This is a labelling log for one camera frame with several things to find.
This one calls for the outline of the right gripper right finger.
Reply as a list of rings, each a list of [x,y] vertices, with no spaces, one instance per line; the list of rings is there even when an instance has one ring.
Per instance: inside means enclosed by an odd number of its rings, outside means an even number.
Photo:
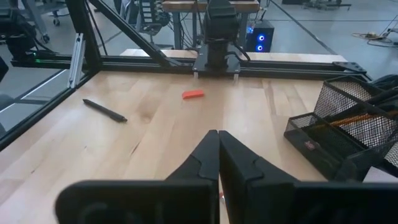
[[[397,184],[301,181],[220,131],[230,223],[397,223]]]

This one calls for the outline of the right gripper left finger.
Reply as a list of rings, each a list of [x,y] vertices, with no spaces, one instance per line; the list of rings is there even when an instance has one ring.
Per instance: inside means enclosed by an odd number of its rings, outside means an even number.
[[[59,223],[218,223],[220,138],[210,130],[164,180],[84,180],[55,202]]]

